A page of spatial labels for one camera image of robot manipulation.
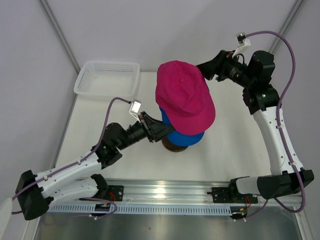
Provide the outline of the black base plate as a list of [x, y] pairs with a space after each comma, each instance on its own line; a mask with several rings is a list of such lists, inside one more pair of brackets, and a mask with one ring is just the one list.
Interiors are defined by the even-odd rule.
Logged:
[[257, 204], [258, 198], [252, 194], [239, 193], [234, 187], [212, 187], [206, 193], [215, 204]]
[[124, 196], [124, 186], [109, 185], [107, 188], [99, 189], [97, 186], [84, 187], [78, 194], [80, 199], [95, 198], [109, 200], [112, 202], [121, 202]]

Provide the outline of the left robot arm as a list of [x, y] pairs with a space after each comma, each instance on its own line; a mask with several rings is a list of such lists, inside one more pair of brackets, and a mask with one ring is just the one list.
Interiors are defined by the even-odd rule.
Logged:
[[21, 208], [25, 220], [44, 215], [49, 208], [77, 199], [103, 200], [108, 194], [108, 184], [97, 171], [110, 167], [123, 155], [121, 150], [147, 138], [158, 142], [174, 131], [172, 125], [142, 112], [138, 121], [124, 129], [119, 123], [108, 124], [102, 137], [84, 156], [47, 171], [21, 174], [14, 199]]

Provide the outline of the white plastic basket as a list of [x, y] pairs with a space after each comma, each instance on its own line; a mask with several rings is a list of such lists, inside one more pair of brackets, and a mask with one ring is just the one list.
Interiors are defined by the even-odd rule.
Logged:
[[132, 100], [139, 84], [140, 65], [136, 62], [90, 60], [82, 66], [73, 91], [89, 100]]

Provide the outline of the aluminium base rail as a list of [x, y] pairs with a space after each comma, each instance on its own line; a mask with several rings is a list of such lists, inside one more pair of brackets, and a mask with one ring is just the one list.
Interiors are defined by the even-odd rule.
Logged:
[[[229, 187], [227, 182], [210, 181], [167, 181], [167, 180], [132, 180], [104, 179], [108, 186], [124, 186], [122, 204], [142, 205], [240, 205], [241, 203], [213, 203], [213, 198], [207, 194], [212, 187]], [[82, 188], [95, 187], [99, 189], [96, 180], [89, 178], [77, 179], [55, 189], [51, 196], [54, 204], [80, 201]]]

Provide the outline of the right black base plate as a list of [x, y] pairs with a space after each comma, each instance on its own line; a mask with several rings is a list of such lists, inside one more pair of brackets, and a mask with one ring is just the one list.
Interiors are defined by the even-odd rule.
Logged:
[[252, 194], [239, 193], [234, 187], [212, 187], [206, 193], [215, 204], [257, 204], [258, 198]]

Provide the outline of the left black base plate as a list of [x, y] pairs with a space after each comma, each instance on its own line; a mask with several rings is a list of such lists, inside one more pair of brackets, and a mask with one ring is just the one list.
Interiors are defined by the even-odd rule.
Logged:
[[124, 186], [109, 185], [107, 188], [99, 189], [97, 186], [84, 187], [78, 194], [80, 199], [95, 198], [109, 200], [112, 202], [121, 202], [124, 196]]

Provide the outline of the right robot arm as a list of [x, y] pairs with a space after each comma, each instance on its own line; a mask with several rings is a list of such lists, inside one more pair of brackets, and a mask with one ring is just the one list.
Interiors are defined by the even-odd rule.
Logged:
[[260, 129], [268, 153], [271, 174], [232, 179], [227, 193], [230, 200], [239, 202], [246, 194], [266, 200], [298, 193], [304, 196], [314, 173], [304, 168], [294, 151], [279, 94], [270, 83], [275, 70], [274, 55], [258, 50], [249, 63], [241, 63], [234, 51], [221, 50], [197, 68], [207, 80], [229, 79], [243, 88], [243, 101]]

